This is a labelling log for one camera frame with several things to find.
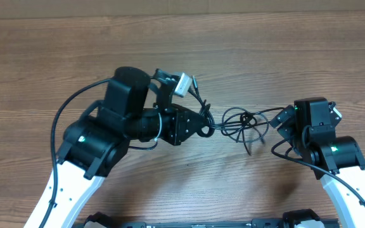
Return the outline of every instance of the wooden plank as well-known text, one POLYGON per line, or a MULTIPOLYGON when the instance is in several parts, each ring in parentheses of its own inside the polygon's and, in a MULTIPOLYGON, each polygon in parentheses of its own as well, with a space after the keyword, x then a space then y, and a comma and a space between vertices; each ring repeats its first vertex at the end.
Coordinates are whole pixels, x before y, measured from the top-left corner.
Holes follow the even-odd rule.
POLYGON ((365 0, 0 0, 0 19, 350 10, 365 0))
MULTIPOLYGON (((365 155, 365 11, 0 20, 0 227, 21 227, 42 194, 56 109, 126 65, 196 75, 217 121, 231 106, 258 111, 327 97, 344 115, 338 135, 353 136, 365 155)), ((69 105, 58 143, 104 91, 69 105)), ((189 96, 174 100, 199 109, 189 96)), ((247 220, 301 208, 337 217, 312 171, 270 154, 279 140, 271 130, 252 157, 219 132, 130 150, 79 219, 100 211, 148 222, 247 220)))

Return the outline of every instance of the wooden table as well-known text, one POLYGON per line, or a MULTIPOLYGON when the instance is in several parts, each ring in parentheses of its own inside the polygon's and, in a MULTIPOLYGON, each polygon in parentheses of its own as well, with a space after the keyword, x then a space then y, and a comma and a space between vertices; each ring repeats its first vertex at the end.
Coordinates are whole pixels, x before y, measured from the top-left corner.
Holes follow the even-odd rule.
MULTIPOLYGON (((365 156, 365 11, 0 20, 0 227, 22 227, 46 186, 58 107, 126 65, 197 75, 218 122, 232 106, 258 111, 324 96, 343 113, 338 136, 354 137, 365 156)), ((58 144, 104 91, 69 105, 58 144)), ((191 96, 174 102, 199 109, 191 96)), ((301 208, 337 217, 310 169, 270 154, 279 140, 270 130, 251 157, 220 132, 130 150, 79 220, 98 211, 147 222, 250 220, 301 208)))

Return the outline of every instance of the white cable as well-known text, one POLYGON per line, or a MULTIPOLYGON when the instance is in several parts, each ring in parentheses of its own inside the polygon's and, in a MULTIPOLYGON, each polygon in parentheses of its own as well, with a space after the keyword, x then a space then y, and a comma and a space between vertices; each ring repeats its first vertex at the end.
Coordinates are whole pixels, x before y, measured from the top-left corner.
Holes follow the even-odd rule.
POLYGON ((160 134, 162 133, 162 116, 161 116, 161 114, 160 113, 158 113, 158 117, 159 117, 159 119, 160 119, 160 129, 158 130, 158 134, 157 134, 157 136, 156 136, 156 138, 155 138, 155 142, 157 142, 157 140, 158 140, 158 138, 160 137, 160 134))

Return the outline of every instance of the connector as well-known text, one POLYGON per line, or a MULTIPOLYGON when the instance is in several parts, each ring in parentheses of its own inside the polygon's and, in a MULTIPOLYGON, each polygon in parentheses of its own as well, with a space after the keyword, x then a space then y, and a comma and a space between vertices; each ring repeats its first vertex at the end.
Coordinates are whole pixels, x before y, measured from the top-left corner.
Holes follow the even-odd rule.
POLYGON ((184 72, 174 73, 173 75, 179 77, 174 94, 183 98, 187 95, 188 89, 193 83, 193 78, 184 72))

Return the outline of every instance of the white casing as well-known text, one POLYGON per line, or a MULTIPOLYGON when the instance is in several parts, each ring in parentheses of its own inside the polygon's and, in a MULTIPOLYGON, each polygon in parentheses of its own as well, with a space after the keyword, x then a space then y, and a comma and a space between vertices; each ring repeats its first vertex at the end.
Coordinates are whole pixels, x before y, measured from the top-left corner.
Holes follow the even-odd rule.
MULTIPOLYGON (((62 165, 57 164, 58 171, 58 190, 56 197, 56 207, 51 210, 45 228, 70 228, 81 209, 88 199, 94 194, 104 177, 94 176, 91 180, 84 178, 85 170, 65 161, 62 165)), ((24 228, 39 227, 53 192, 53 173, 50 175, 49 182, 43 192, 42 197, 37 203, 30 218, 24 228)))
MULTIPOLYGON (((365 170, 341 168, 336 176, 353 187, 365 200, 365 170)), ((321 178, 323 188, 332 200, 343 228, 365 228, 365 207, 343 184, 328 175, 321 178)))

